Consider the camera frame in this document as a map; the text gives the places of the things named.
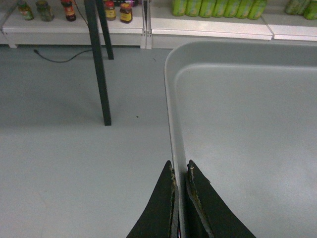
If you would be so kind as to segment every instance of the jar label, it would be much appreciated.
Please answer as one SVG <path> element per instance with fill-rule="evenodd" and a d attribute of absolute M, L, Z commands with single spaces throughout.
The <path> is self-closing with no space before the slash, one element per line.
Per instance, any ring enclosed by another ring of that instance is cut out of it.
<path fill-rule="evenodd" d="M 64 7 L 66 16 L 72 16 L 75 14 L 72 6 Z"/>
<path fill-rule="evenodd" d="M 30 11 L 21 11 L 20 13 L 22 14 L 22 16 L 25 20 L 32 20 L 33 19 L 32 12 L 30 12 Z"/>
<path fill-rule="evenodd" d="M 120 19 L 122 21 L 131 21 L 132 20 L 132 14 L 126 14 L 126 13 L 121 13 Z"/>
<path fill-rule="evenodd" d="M 115 17 L 115 10 L 106 10 L 106 17 L 114 18 Z"/>

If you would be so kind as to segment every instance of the green bottle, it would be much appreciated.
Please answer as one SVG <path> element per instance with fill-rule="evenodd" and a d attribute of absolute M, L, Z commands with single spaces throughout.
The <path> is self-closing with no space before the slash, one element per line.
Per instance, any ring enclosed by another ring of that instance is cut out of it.
<path fill-rule="evenodd" d="M 317 19 L 317 0 L 311 0 L 308 7 L 304 11 L 304 18 L 307 20 Z"/>
<path fill-rule="evenodd" d="M 224 11 L 226 10 L 229 0 L 217 0 L 216 5 L 214 6 L 212 16 L 213 17 L 222 17 Z"/>
<path fill-rule="evenodd" d="M 299 8 L 297 14 L 299 15 L 303 15 L 305 9 L 308 7 L 309 3 L 311 2 L 311 0 L 304 0 L 302 6 Z"/>
<path fill-rule="evenodd" d="M 183 16 L 185 14 L 187 0 L 173 0 L 172 14 L 174 16 Z"/>
<path fill-rule="evenodd" d="M 296 15 L 303 4 L 303 0 L 289 0 L 285 6 L 285 12 L 290 15 Z"/>
<path fill-rule="evenodd" d="M 188 0 L 185 10 L 187 16 L 198 16 L 202 0 Z"/>
<path fill-rule="evenodd" d="M 251 10 L 251 7 L 253 5 L 254 0 L 241 0 L 241 3 L 238 8 L 238 12 L 235 15 L 235 17 L 244 19 L 247 18 L 249 15 L 249 12 Z"/>
<path fill-rule="evenodd" d="M 211 17 L 212 11 L 216 4 L 216 0 L 203 0 L 199 11 L 200 17 Z"/>
<path fill-rule="evenodd" d="M 18 3 L 18 10 L 23 16 L 24 20 L 30 21 L 34 19 L 32 10 L 30 6 L 23 0 L 20 0 Z"/>
<path fill-rule="evenodd" d="M 226 10 L 224 11 L 224 17 L 234 17 L 240 5 L 241 0 L 229 0 Z"/>
<path fill-rule="evenodd" d="M 248 15 L 248 19 L 257 20 L 262 15 L 267 4 L 267 0 L 255 0 L 250 13 Z"/>

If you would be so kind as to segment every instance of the dark green table leg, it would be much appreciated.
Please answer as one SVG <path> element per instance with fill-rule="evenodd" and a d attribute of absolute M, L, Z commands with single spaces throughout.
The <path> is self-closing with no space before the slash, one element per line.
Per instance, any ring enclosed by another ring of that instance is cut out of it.
<path fill-rule="evenodd" d="M 84 0 L 84 3 L 85 3 L 85 9 L 86 9 L 86 15 L 87 15 L 87 21 L 88 21 L 90 41 L 91 41 L 92 50 L 93 50 L 104 122 L 105 122 L 105 125 L 111 125 L 111 115 L 110 115 L 109 99 L 108 99 L 107 86 L 106 86 L 105 69 L 104 69 L 103 56 L 101 52 L 96 11 L 95 11 L 96 2 L 94 0 Z"/>
<path fill-rule="evenodd" d="M 111 40 L 110 40 L 108 24 L 107 24 L 107 20 L 106 20 L 104 1 L 103 0 L 96 0 L 96 5 L 97 5 L 97 12 L 99 15 L 101 28 L 103 30 L 108 59 L 113 60 L 113 51 L 112 51 L 112 45 L 111 45 Z"/>

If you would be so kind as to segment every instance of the white shelf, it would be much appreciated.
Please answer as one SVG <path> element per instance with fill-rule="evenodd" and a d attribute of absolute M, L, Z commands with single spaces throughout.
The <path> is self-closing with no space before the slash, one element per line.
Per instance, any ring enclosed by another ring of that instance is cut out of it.
<path fill-rule="evenodd" d="M 270 40 L 272 33 L 262 19 L 177 17 L 171 3 L 151 3 L 152 34 Z"/>
<path fill-rule="evenodd" d="M 46 45 L 89 45 L 89 30 L 76 8 L 77 19 L 69 22 L 65 18 L 62 5 L 59 1 L 49 1 L 55 18 L 51 22 L 41 20 L 35 7 L 36 0 L 29 0 L 34 19 L 26 21 L 16 9 L 3 25 L 3 32 L 13 44 L 46 44 Z M 83 1 L 77 1 L 81 13 L 86 17 Z M 133 8 L 133 20 L 129 24 L 120 22 L 119 7 L 117 19 L 108 21 L 110 38 L 113 45 L 141 45 L 145 31 L 143 8 Z M 98 20 L 101 44 L 105 44 L 102 29 Z"/>
<path fill-rule="evenodd" d="M 288 15 L 283 9 L 268 9 L 263 13 L 263 19 L 273 32 L 273 39 L 317 41 L 317 21 L 306 20 L 299 15 Z"/>
<path fill-rule="evenodd" d="M 147 48 L 175 48 L 184 43 L 223 39 L 292 40 L 317 42 L 317 21 L 284 13 L 287 1 L 269 1 L 258 20 L 173 16 L 171 2 L 153 0 L 149 15 Z"/>

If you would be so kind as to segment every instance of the sauce bottle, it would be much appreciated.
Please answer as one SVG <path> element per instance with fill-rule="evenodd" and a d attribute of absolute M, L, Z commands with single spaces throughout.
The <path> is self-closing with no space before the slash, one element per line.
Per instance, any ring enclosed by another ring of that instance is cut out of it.
<path fill-rule="evenodd" d="M 24 20 L 29 21 L 29 20 L 34 19 L 32 10 L 31 10 L 30 6 L 25 1 L 20 0 L 18 2 L 18 10 L 22 14 Z"/>
<path fill-rule="evenodd" d="M 114 21 L 115 20 L 115 9 L 114 9 L 114 3 L 113 1 L 106 1 L 105 2 L 105 12 L 106 12 L 106 19 L 108 21 Z"/>
<path fill-rule="evenodd" d="M 60 3 L 64 7 L 65 15 L 67 21 L 74 21 L 76 20 L 75 11 L 73 8 L 73 3 L 71 0 L 61 0 Z"/>
<path fill-rule="evenodd" d="M 128 3 L 120 5 L 120 21 L 123 23 L 130 23 L 132 21 L 132 8 Z"/>
<path fill-rule="evenodd" d="M 35 5 L 38 7 L 38 13 L 41 16 L 42 21 L 53 21 L 54 14 L 51 6 L 48 4 L 47 1 L 40 0 L 37 1 Z"/>

